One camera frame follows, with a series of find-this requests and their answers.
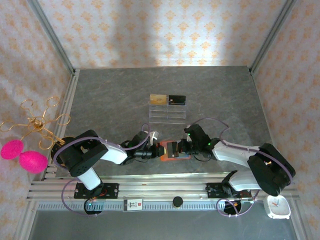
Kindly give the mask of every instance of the gold wire decoration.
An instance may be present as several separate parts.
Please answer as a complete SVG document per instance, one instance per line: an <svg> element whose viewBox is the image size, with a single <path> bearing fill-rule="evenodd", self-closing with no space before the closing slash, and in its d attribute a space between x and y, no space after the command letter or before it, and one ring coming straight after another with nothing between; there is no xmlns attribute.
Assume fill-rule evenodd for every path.
<svg viewBox="0 0 320 240"><path fill-rule="evenodd" d="M18 127L18 126L23 126L23 127L27 127L28 132L27 134L25 134L21 140L23 140L25 137L27 137L29 134L31 133L39 133L42 136L42 139L39 141L39 148L42 150L48 150L50 148L52 148L52 146L57 143L59 145L64 145L65 141L62 140L61 138L57 137L56 135L54 135L54 133L50 130L48 130L46 128L46 125L52 122L57 122L58 125L60 126L65 126L67 124L70 123L71 117L69 114L61 114L59 115L56 119L51 119L51 120L46 120L45 116L47 113L47 110L50 108L54 108L59 104L60 100L57 96L52 96L49 97L46 100L46 109L44 110L42 116L35 116L32 112L31 112L31 107L34 105L34 101L31 99L26 99L24 100L21 104L20 104L20 108L28 111L29 114L31 115L31 117L27 117L28 123L27 124L15 124L13 121L11 120L7 120L4 121L0 124L0 132L9 132L12 128L14 127ZM68 120L66 123L60 123L61 120L65 119L64 117L68 117ZM44 147L44 143L43 140L49 140L51 142L51 145L48 147Z"/></svg>

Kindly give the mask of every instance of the wall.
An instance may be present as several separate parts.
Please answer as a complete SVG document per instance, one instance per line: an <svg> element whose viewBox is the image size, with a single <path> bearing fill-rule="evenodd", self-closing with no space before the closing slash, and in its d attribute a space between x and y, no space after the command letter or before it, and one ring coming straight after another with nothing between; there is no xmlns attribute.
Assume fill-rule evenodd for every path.
<svg viewBox="0 0 320 240"><path fill-rule="evenodd" d="M0 33L0 123L12 120L25 124L29 115L19 109L20 103L33 99L32 111L39 115L48 97L62 96L70 74L26 0L0 2ZM49 109L47 118L52 119L56 110ZM24 127L0 132L0 148L25 133ZM38 151L39 140L38 133L29 135L24 140L24 150ZM0 239L10 240L33 176L20 167L17 159L0 159L0 164Z"/></svg>
<svg viewBox="0 0 320 240"><path fill-rule="evenodd" d="M254 76L278 149L295 182L314 239L320 236L320 2L298 1Z"/></svg>
<svg viewBox="0 0 320 240"><path fill-rule="evenodd" d="M74 68L250 66L285 0L40 0Z"/></svg>

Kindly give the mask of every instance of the pink ball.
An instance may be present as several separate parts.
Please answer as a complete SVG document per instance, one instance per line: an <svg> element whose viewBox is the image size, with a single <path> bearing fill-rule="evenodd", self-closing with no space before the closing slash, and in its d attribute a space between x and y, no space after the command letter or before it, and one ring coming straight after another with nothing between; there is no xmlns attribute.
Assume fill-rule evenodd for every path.
<svg viewBox="0 0 320 240"><path fill-rule="evenodd" d="M48 159L37 151L25 151L19 156L21 167L29 173L38 174L48 166Z"/></svg>
<svg viewBox="0 0 320 240"><path fill-rule="evenodd" d="M23 149L24 143L21 140L11 140L2 147L0 155L3 159L12 160L18 157Z"/></svg>

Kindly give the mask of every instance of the small white clock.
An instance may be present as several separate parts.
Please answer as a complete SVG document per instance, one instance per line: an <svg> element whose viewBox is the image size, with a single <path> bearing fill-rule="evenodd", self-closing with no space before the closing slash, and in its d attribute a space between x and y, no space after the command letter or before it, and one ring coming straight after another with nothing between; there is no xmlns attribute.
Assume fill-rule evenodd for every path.
<svg viewBox="0 0 320 240"><path fill-rule="evenodd" d="M263 200L266 214L272 219L289 219L291 210L284 196L267 196Z"/></svg>

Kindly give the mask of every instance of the white label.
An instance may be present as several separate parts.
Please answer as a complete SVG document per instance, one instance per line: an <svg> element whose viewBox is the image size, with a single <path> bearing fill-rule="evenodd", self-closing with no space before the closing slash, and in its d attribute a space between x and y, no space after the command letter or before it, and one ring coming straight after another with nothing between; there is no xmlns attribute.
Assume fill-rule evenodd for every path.
<svg viewBox="0 0 320 240"><path fill-rule="evenodd" d="M124 211L142 211L143 210L143 200L138 199L125 199L124 200Z"/></svg>

